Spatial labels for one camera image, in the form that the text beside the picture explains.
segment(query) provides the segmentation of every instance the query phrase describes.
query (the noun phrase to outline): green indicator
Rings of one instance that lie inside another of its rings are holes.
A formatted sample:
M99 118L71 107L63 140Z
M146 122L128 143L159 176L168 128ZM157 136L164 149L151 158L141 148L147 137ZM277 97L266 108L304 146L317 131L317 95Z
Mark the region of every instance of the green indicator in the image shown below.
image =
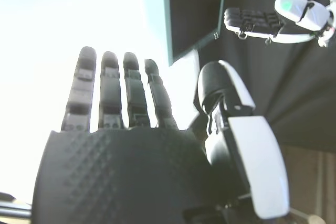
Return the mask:
M291 1L284 1L282 3L282 9L283 10L290 10L292 8L292 2Z

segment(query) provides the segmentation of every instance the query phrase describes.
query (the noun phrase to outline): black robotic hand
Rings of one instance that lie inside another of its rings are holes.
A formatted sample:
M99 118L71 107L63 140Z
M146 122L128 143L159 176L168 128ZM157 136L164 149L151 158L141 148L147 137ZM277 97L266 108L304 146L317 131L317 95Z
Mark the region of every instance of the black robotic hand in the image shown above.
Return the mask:
M225 223L219 185L194 134L179 131L153 60L145 61L157 128L150 128L139 65L124 55L129 128L118 60L101 63L99 129L89 132L96 53L80 52L61 132L51 132L36 180L33 224Z

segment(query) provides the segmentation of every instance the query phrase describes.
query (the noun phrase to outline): robotic hand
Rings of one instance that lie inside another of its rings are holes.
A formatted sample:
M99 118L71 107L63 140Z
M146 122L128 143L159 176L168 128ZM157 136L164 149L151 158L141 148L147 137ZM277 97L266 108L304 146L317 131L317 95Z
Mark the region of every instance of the robotic hand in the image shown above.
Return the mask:
M265 38L266 43L300 43L318 39L320 47L327 47L335 40L336 0L323 6L316 1L276 0L272 13L228 8L225 11L225 25L238 34Z
M279 146L266 120L251 116L254 102L228 63L207 64L198 81L210 118L206 155L191 130L177 129L155 62L146 60L145 72L156 128L150 128L136 56L127 52L123 67L129 126L121 113L119 64L106 52L99 129L90 133L96 53L82 49L61 131L51 132L41 159L32 224L242 223L229 213L244 199L253 202L248 211L258 221L287 214Z

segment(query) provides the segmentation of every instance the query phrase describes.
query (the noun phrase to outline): bright white background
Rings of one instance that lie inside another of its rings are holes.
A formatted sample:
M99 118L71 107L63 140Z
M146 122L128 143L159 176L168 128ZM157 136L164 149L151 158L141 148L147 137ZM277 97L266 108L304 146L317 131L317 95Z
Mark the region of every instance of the bright white background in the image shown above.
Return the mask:
M180 128L193 117L193 61L167 70L166 50L150 29L143 0L0 0L0 191L31 202L50 130L59 131L80 49L122 62L131 51L159 65ZM99 90L95 85L94 102ZM91 130L97 128L97 106Z

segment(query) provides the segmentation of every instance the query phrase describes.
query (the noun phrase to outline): dark fabric backdrop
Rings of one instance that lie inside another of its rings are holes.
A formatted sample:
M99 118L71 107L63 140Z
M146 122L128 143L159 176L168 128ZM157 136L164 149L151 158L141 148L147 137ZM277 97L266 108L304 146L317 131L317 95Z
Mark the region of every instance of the dark fabric backdrop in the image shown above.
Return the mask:
M225 8L272 11L275 0L225 0ZM315 0L328 5L328 0ZM336 152L336 47L317 41L265 45L239 40L223 26L220 38L199 51L201 67L226 60L240 74L257 109L280 143Z

